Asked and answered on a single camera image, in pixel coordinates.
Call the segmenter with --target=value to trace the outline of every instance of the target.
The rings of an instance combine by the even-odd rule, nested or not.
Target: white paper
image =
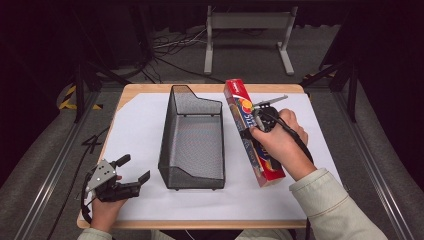
[[[251,93],[252,102],[283,93]],[[309,134],[308,148],[318,168],[327,168],[340,181],[334,162],[306,94],[287,94],[276,109],[295,111]],[[114,119],[104,158],[114,161],[125,154],[131,161],[117,168],[121,182],[135,182],[150,170],[140,196],[124,205],[118,220],[303,220],[305,214],[289,191],[294,180],[260,188],[223,93],[196,96],[223,103],[226,184],[219,190],[168,190],[158,170],[168,93],[141,93],[123,106]]]

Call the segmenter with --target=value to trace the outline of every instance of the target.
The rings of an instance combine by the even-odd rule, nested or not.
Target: hand
[[[118,217],[121,207],[128,199],[119,200],[116,202],[102,202],[99,199],[94,199],[93,204],[93,217],[91,220],[91,228],[101,230],[103,232],[110,232],[112,225]]]
[[[279,115],[291,129],[297,132],[306,145],[308,134],[297,122],[295,113],[289,109],[283,109]],[[295,181],[316,170],[302,149],[279,124],[276,124],[268,133],[264,133],[256,127],[250,128],[250,133],[272,157],[283,165]]]

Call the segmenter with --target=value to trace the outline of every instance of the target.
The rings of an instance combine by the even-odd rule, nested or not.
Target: red box
[[[237,130],[241,132],[251,126],[256,126],[256,122],[251,114],[253,104],[244,87],[243,81],[241,79],[227,80],[224,94]],[[252,140],[246,138],[241,138],[241,140],[260,187],[275,184],[286,176],[281,166],[277,169],[272,168],[270,155],[261,144],[254,144]]]

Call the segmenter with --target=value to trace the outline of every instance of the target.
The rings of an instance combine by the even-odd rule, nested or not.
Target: desk organizer
[[[168,189],[222,189],[225,184],[222,103],[171,88],[159,172]]]

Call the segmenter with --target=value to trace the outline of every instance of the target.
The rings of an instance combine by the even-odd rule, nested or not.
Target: gray carpet
[[[277,32],[264,31],[256,37],[241,32],[222,32],[217,34],[214,42],[214,65],[211,77],[221,80],[242,78],[245,83],[299,83],[306,74],[318,71],[317,67],[337,30],[337,27],[294,29],[288,47],[295,70],[294,76],[287,76],[284,72],[275,46],[275,42],[278,41]],[[175,55],[164,56],[163,59],[201,74],[204,55],[205,45],[198,43]],[[183,72],[161,61],[157,63],[152,61],[151,66],[148,66],[146,70],[151,73],[151,76],[156,76],[154,80],[158,83],[159,75],[162,82],[218,83],[201,75]],[[130,80],[134,83],[150,83],[143,74],[132,77]],[[325,87],[326,84],[327,80],[323,79],[306,90],[311,93],[312,106],[340,177],[350,189],[352,198],[388,238],[400,239],[365,168],[358,144],[349,130],[349,122],[343,118],[343,110],[337,107],[336,98]],[[89,111],[86,120],[81,124],[82,129],[75,137],[75,144],[69,151],[60,178],[52,189],[42,214],[39,219],[36,219],[33,231],[29,234],[30,239],[47,238],[66,200],[73,176],[86,150],[86,146],[81,144],[109,126],[121,92],[122,86],[119,84],[113,82],[104,84],[95,100],[97,104],[103,104],[103,109]],[[424,230],[420,227],[424,221],[424,214],[422,211],[417,211],[424,205],[424,194],[407,174],[391,148],[361,88],[358,92],[356,110],[357,125],[390,186],[412,235],[415,239],[424,239]],[[75,114],[75,110],[61,110],[60,115],[32,145],[0,189],[0,239],[13,239],[17,234],[40,187],[60,155],[68,133],[75,126],[73,124]],[[100,142],[103,142],[104,138],[105,134],[100,137]],[[87,154],[84,158],[51,239],[76,239],[81,232],[81,229],[76,226],[79,212],[78,199],[81,197],[79,192],[83,176],[97,162],[100,150],[101,146],[96,147],[92,154]],[[304,234],[303,230],[298,232],[300,236]],[[116,230],[113,234],[116,239],[122,240],[150,239],[149,231]]]

